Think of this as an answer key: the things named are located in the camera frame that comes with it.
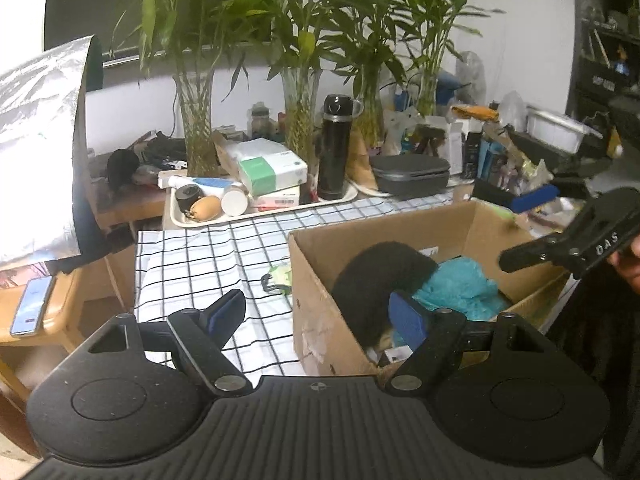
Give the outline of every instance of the brown egg-shaped object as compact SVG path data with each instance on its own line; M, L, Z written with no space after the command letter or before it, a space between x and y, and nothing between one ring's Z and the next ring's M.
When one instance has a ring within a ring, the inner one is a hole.
M208 222L222 213L220 199L217 196L205 196L191 206L190 216L196 222Z

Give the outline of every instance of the checkered tablecloth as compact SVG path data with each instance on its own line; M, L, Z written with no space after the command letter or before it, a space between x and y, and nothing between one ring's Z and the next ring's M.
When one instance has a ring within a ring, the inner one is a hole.
M136 317L139 322L162 320L183 308L204 309L239 288L246 296L246 318L225 346L226 357L253 384L262 375L302 375L293 350L290 296L269 295L260 283L271 266L289 261L289 232L450 202L450 193L407 202L367 198L203 229L141 232ZM148 352L148 357L171 365L164 352Z

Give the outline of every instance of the glass vase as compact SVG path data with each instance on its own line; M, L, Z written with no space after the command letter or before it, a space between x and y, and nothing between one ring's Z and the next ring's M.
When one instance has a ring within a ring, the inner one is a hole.
M425 67L420 80L420 94L416 108L423 117L436 113L436 90L438 87L438 72Z
M174 76L187 149L189 176L218 176L218 155L211 135L211 85L213 70Z
M385 141L385 122L380 100L380 70L362 69L362 90L356 96L364 106L362 114L353 121L368 150L375 150Z
M304 160L313 164L314 113L321 70L307 68L282 69L286 119L286 146Z

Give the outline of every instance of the ribbed black surface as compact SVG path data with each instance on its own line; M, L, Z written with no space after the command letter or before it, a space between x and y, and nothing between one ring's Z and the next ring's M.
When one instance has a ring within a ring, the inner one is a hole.
M420 400L384 394L373 378L264 378L214 403L164 455L121 468L45 460L28 480L604 480L589 459L521 469L458 448Z

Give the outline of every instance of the silver reflective sheet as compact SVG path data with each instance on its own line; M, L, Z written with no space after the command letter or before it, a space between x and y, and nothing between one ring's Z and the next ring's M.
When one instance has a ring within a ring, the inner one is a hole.
M72 152L90 43L72 41L0 75L0 266L79 254Z

